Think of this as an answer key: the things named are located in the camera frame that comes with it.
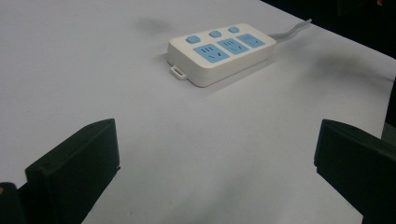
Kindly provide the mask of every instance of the white cable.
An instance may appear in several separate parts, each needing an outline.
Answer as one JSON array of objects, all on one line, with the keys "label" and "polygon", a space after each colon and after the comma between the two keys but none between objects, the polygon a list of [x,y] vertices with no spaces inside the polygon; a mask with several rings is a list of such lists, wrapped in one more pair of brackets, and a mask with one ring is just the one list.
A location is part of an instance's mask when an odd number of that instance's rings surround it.
[{"label": "white cable", "polygon": [[295,25],[291,30],[289,30],[286,33],[273,34],[273,35],[269,35],[269,36],[271,36],[274,40],[279,40],[279,39],[283,39],[283,38],[289,37],[292,34],[294,34],[297,31],[297,29],[305,27],[306,25],[311,23],[311,21],[312,21],[311,19],[309,19],[307,21],[302,21],[302,22],[298,23],[297,25]]}]

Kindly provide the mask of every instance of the white power strip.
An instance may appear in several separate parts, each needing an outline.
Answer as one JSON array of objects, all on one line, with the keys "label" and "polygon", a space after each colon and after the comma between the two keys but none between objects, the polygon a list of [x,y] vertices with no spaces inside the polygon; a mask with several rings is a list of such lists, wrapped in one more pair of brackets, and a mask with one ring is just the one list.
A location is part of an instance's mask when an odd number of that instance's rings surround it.
[{"label": "white power strip", "polygon": [[236,24],[169,41],[167,61],[178,79],[206,87],[266,60],[276,41],[247,24]]}]

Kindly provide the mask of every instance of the white table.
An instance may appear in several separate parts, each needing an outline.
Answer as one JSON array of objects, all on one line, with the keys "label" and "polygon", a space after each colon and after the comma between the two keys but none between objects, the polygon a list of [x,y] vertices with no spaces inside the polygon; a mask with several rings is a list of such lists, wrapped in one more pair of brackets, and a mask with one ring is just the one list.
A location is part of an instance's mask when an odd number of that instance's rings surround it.
[{"label": "white table", "polygon": [[315,25],[207,88],[176,36],[299,22],[258,0],[0,2],[0,182],[83,126],[117,122],[121,170],[84,223],[361,223],[313,164],[322,119],[380,136],[396,63]]}]

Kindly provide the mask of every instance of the power strip housing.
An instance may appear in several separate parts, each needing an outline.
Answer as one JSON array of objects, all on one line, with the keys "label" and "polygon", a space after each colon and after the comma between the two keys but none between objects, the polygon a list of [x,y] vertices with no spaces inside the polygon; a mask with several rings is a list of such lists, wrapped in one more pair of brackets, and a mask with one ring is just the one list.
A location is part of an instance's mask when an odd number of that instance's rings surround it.
[{"label": "power strip housing", "polygon": [[276,41],[240,23],[169,41],[167,61],[178,79],[206,87],[266,60]]}]

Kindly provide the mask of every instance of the electrical outlet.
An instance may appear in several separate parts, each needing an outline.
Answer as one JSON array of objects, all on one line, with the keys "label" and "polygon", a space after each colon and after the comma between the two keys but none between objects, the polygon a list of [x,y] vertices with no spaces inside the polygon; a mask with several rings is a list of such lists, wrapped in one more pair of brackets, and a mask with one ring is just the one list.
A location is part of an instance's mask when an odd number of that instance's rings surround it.
[{"label": "electrical outlet", "polygon": [[264,43],[262,41],[260,41],[260,39],[254,37],[253,35],[250,35],[250,34],[240,35],[240,36],[237,36],[236,38],[238,38],[245,44],[251,46],[252,48],[258,48],[258,47],[264,45]]},{"label": "electrical outlet", "polygon": [[218,42],[218,44],[220,44],[222,47],[224,47],[225,49],[227,49],[228,51],[230,51],[232,54],[235,55],[248,51],[247,47],[241,45],[238,41],[232,38],[221,40]]},{"label": "electrical outlet", "polygon": [[175,77],[206,87],[266,60],[275,45],[270,36],[241,23],[173,38],[166,59]]},{"label": "electrical outlet", "polygon": [[212,44],[204,45],[194,49],[195,52],[199,53],[202,57],[207,59],[210,63],[216,63],[223,59],[229,58],[228,54],[218,49]]}]

